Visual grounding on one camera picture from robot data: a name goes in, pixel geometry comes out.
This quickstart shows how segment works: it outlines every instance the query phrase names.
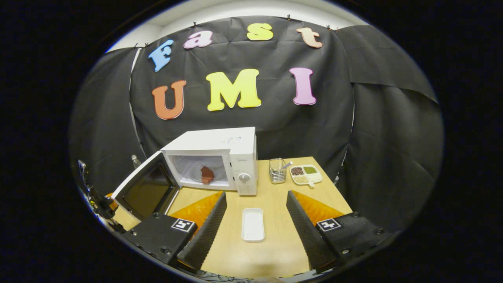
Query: wooden table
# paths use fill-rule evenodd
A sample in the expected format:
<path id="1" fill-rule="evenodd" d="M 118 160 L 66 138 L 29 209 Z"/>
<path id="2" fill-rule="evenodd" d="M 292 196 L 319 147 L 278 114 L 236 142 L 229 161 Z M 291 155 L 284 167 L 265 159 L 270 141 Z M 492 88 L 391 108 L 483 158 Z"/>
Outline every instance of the wooden table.
<path id="1" fill-rule="evenodd" d="M 309 271 L 307 255 L 286 208 L 288 191 L 296 190 L 344 214 L 352 210 L 313 157 L 285 159 L 286 163 L 290 161 L 294 162 L 292 166 L 316 166 L 323 180 L 311 189 L 308 185 L 295 184 L 288 172 L 284 183 L 272 184 L 269 160 L 258 161 L 256 196 L 239 196 L 236 191 L 226 191 L 227 210 L 202 270 L 239 278 L 285 277 Z M 215 193 L 214 190 L 182 187 L 167 214 Z M 245 242 L 241 238 L 242 211 L 252 207 L 259 207 L 264 212 L 265 238 L 259 243 Z M 129 217 L 124 211 L 117 210 L 115 219 L 129 230 L 137 221 L 127 220 L 125 216 Z"/>

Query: white rectangular dish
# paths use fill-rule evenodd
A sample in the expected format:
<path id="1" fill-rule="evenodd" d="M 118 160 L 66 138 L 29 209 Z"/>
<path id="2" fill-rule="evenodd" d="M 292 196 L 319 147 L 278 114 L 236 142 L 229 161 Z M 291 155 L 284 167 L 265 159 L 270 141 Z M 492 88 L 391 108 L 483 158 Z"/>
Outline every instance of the white rectangular dish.
<path id="1" fill-rule="evenodd" d="M 261 208 L 243 209 L 241 238 L 247 242 L 264 240 L 264 217 Z"/>

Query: orange letter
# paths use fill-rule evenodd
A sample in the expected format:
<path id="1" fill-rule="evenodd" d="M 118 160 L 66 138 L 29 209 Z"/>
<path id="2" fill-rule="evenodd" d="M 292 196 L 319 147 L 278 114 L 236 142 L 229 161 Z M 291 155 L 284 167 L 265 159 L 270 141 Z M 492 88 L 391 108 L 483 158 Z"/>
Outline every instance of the orange letter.
<path id="1" fill-rule="evenodd" d="M 177 81 L 171 84 L 171 88 L 175 90 L 175 106 L 173 109 L 166 108 L 166 91 L 167 86 L 162 86 L 154 89 L 155 113 L 163 120 L 173 119 L 178 117 L 184 109 L 184 85 L 186 81 Z"/>
<path id="2" fill-rule="evenodd" d="M 313 32 L 310 28 L 301 28 L 297 29 L 297 32 L 300 32 L 302 34 L 302 39 L 304 42 L 314 48 L 320 48 L 323 46 L 321 42 L 317 42 L 314 37 L 319 36 L 317 32 Z"/>

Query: open microwave door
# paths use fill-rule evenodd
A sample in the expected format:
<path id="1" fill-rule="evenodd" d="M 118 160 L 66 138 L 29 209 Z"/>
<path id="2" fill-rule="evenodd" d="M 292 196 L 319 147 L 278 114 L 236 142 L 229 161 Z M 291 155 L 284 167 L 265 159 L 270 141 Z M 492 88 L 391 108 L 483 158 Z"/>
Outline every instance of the open microwave door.
<path id="1" fill-rule="evenodd" d="M 122 182 L 112 199 L 142 221 L 155 212 L 165 214 L 178 190 L 164 155 L 158 151 Z"/>

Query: foam letter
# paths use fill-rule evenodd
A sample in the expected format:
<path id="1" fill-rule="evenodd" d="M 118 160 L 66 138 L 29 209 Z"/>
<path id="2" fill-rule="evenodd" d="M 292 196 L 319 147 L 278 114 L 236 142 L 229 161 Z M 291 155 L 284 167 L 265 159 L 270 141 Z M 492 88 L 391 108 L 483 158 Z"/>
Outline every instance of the foam letter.
<path id="1" fill-rule="evenodd" d="M 300 28 L 297 29 L 297 32 L 300 32 L 302 34 L 302 39 L 304 42 L 314 48 L 320 48 L 323 46 L 323 43 L 317 42 L 314 37 L 319 36 L 317 32 L 313 32 L 310 28 Z"/>
<path id="2" fill-rule="evenodd" d="M 178 117 L 184 109 L 184 85 L 186 81 L 177 81 L 171 84 L 171 88 L 175 90 L 175 106 L 173 109 L 166 108 L 166 91 L 167 86 L 162 86 L 154 89 L 155 113 L 163 120 L 173 119 Z"/>
<path id="3" fill-rule="evenodd" d="M 251 24 L 248 26 L 248 33 L 246 36 L 250 40 L 269 40 L 273 38 L 273 32 L 271 31 L 273 27 L 269 24 Z"/>
<path id="4" fill-rule="evenodd" d="M 313 71 L 307 68 L 291 68 L 290 73 L 295 77 L 295 87 L 297 88 L 297 96 L 293 99 L 293 103 L 297 105 L 316 103 L 316 98 L 311 93 L 311 81 L 309 79 Z"/>
<path id="5" fill-rule="evenodd" d="M 166 66 L 167 63 L 171 60 L 169 55 L 171 54 L 171 48 L 169 45 L 172 45 L 173 41 L 170 39 L 159 46 L 156 50 L 154 50 L 148 57 L 152 58 L 155 64 L 155 71 L 159 71 L 162 67 Z"/>
<path id="6" fill-rule="evenodd" d="M 213 32 L 209 30 L 196 32 L 189 36 L 189 40 L 187 40 L 184 44 L 185 49 L 192 49 L 196 46 L 205 47 L 211 44 L 211 36 Z"/>
<path id="7" fill-rule="evenodd" d="M 222 73 L 211 73 L 206 76 L 210 82 L 211 102 L 208 110 L 222 110 L 225 104 L 220 100 L 220 94 L 230 108 L 236 104 L 237 96 L 241 93 L 241 99 L 237 103 L 239 107 L 259 107 L 262 101 L 257 97 L 257 76 L 259 70 L 244 69 L 237 75 L 234 84 Z"/>

